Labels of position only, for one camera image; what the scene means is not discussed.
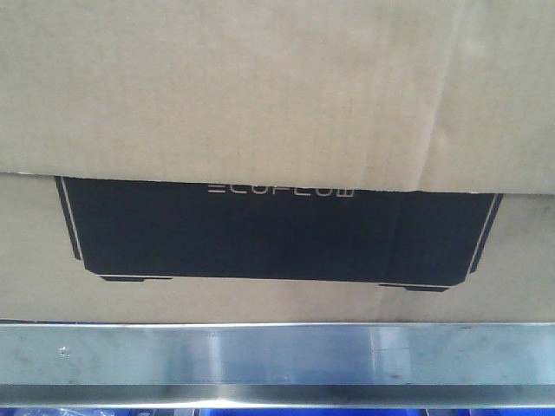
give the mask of cardboard flap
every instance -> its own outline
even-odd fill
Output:
[[[0,172],[555,193],[555,3],[7,0]]]

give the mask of brown cardboard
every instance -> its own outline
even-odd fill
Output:
[[[550,322],[555,197],[505,195],[476,272],[443,293],[233,278],[105,282],[74,259],[55,181],[0,175],[0,318],[72,322]]]
[[[548,0],[5,0],[0,172],[555,193],[554,17]]]

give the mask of metal shelf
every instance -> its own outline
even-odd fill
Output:
[[[3,324],[0,406],[555,406],[555,325]]]

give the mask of black printed graphic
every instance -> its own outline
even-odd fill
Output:
[[[374,282],[476,269],[501,196],[57,178],[75,256],[107,280]]]

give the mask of white outline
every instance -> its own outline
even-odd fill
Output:
[[[373,284],[387,284],[388,286],[404,288],[416,287],[416,288],[442,288],[450,289],[452,286],[445,286],[441,284],[418,284],[418,283],[389,283],[389,282],[366,282],[366,281],[353,281],[353,280],[326,280],[326,279],[294,279],[294,278],[279,278],[279,277],[251,277],[251,276],[191,276],[191,275],[181,275],[181,276],[156,276],[156,275],[98,275],[100,277],[138,277],[145,279],[174,279],[180,277],[192,277],[192,278],[216,278],[216,279],[255,279],[255,280],[288,280],[292,282],[330,282],[330,283],[373,283]]]
[[[75,220],[73,218],[73,210],[71,209],[71,202],[69,202],[68,188],[66,188],[66,181],[64,177],[61,177],[63,195],[66,198],[66,205],[68,206],[69,219],[71,220],[71,228],[73,229],[73,235],[75,237],[75,244],[77,245],[77,251],[79,251],[79,257],[81,261],[85,263],[85,257],[83,257],[83,252],[81,250],[81,243],[79,242],[79,234],[77,234],[77,227],[75,226]]]
[[[224,184],[208,184],[208,193],[225,193]]]
[[[480,232],[480,236],[478,237],[478,243],[476,243],[476,247],[474,247],[474,253],[472,254],[472,258],[470,259],[470,264],[468,265],[467,276],[470,274],[470,269],[472,269],[472,265],[474,264],[474,259],[476,258],[476,255],[478,254],[478,249],[479,249],[480,244],[482,242],[482,238],[484,237],[484,232],[486,232],[487,223],[489,222],[489,218],[492,216],[493,207],[495,206],[495,203],[497,202],[497,197],[498,196],[499,196],[499,194],[496,193],[495,196],[492,199],[492,203],[489,205],[489,211],[487,212],[487,215],[486,215],[486,221],[484,221],[484,225],[482,225],[482,231]]]

